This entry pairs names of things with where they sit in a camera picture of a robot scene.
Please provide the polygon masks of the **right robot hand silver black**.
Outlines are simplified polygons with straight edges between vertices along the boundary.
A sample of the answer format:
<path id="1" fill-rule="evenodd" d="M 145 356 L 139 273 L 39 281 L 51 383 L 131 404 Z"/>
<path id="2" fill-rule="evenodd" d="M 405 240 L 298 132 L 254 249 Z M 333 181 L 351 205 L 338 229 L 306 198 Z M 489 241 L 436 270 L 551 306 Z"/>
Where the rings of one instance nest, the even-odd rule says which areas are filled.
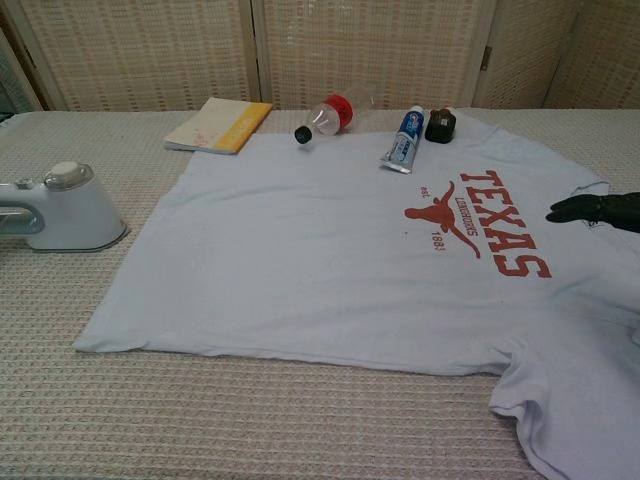
<path id="1" fill-rule="evenodd" d="M 639 193 L 576 195 L 553 204 L 546 220 L 552 223 L 577 220 L 606 223 L 615 229 L 638 233 Z"/>

